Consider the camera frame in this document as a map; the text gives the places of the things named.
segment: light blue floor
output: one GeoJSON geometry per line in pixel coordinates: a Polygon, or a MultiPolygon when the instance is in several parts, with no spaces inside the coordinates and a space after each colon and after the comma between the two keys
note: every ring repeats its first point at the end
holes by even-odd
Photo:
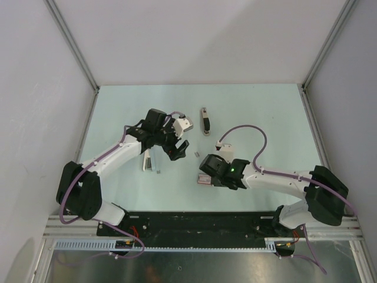
{"type": "MultiPolygon", "coordinates": [[[[194,129],[184,138],[187,157],[171,162],[158,149],[161,174],[143,172],[140,156],[102,183],[103,198],[126,210],[256,211],[276,210],[296,202],[291,196],[253,189],[229,190],[197,184],[199,164],[223,133],[239,124],[261,127],[269,139],[259,164],[286,170],[312,170],[320,164],[309,123],[295,84],[140,85],[101,87],[81,161],[98,155],[118,141],[123,125],[136,124],[150,108],[190,116],[194,129]],[[200,109],[207,107],[211,135],[199,126],[200,109]]],[[[262,135],[240,129],[225,142],[235,157],[252,160],[263,145],[262,135]]]]}

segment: white wall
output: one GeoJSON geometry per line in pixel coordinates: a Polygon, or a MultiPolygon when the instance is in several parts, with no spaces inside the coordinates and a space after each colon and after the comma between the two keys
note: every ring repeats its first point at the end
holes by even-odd
{"type": "Polygon", "coordinates": [[[335,173],[377,265],[377,2],[362,0],[309,87],[335,173]]]}
{"type": "Polygon", "coordinates": [[[302,83],[345,0],[57,0],[100,85],[302,83]]]}
{"type": "Polygon", "coordinates": [[[93,90],[42,0],[1,1],[0,34],[0,282],[13,283],[57,208],[93,90]]]}

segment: table surface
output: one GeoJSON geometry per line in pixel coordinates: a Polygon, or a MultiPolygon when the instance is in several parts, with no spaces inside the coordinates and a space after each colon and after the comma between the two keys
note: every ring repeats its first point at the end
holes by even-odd
{"type": "MultiPolygon", "coordinates": [[[[215,142],[230,128],[253,124],[267,134],[259,164],[285,170],[312,170],[320,164],[315,142],[296,84],[128,85],[102,86],[82,149],[81,161],[116,143],[123,125],[136,124],[150,108],[184,112],[194,122],[187,156],[171,162],[156,147],[161,174],[142,171],[143,155],[129,161],[102,182],[102,197],[126,210],[258,211],[276,210],[297,201],[269,190],[230,190],[198,185],[199,165],[213,153],[215,142]],[[200,109],[207,107],[211,135],[200,131],[200,109]]],[[[225,140],[235,158],[252,160],[262,135],[239,129],[225,140]]]]}
{"type": "MultiPolygon", "coordinates": [[[[115,261],[100,256],[75,268],[52,259],[48,283],[360,283],[349,242],[316,241],[316,254],[327,270],[323,275],[311,262],[300,258],[279,258],[257,252],[145,252],[136,259],[115,261]]],[[[59,251],[63,262],[81,262],[98,252],[59,251]]],[[[310,256],[304,241],[296,254],[310,256]]]]}

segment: small object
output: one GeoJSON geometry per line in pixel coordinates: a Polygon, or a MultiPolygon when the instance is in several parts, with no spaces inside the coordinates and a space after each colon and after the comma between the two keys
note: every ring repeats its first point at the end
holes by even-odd
{"type": "Polygon", "coordinates": [[[232,163],[234,159],[234,149],[231,144],[225,143],[219,143],[216,144],[216,155],[221,156],[227,163],[232,163]]]}
{"type": "Polygon", "coordinates": [[[205,174],[199,174],[198,184],[210,185],[211,184],[211,176],[205,175],[205,174]]]}
{"type": "Polygon", "coordinates": [[[193,127],[194,123],[189,117],[177,118],[173,123],[173,128],[178,139],[182,137],[183,133],[191,130],[193,127]]]}
{"type": "Polygon", "coordinates": [[[152,149],[147,149],[144,152],[143,171],[145,170],[156,171],[156,162],[154,158],[154,151],[152,149]]]}
{"type": "Polygon", "coordinates": [[[200,120],[201,120],[201,127],[202,127],[203,134],[205,136],[209,136],[211,134],[210,132],[211,125],[210,125],[210,119],[208,117],[208,112],[205,107],[203,107],[200,110],[200,116],[201,116],[200,120]]]}

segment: red wire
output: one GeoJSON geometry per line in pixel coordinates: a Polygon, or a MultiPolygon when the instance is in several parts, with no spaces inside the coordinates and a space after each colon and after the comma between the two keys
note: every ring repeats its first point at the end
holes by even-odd
{"type": "Polygon", "coordinates": [[[293,236],[297,238],[297,240],[295,240],[294,243],[297,243],[300,239],[300,235],[295,230],[293,230],[293,236]]]}

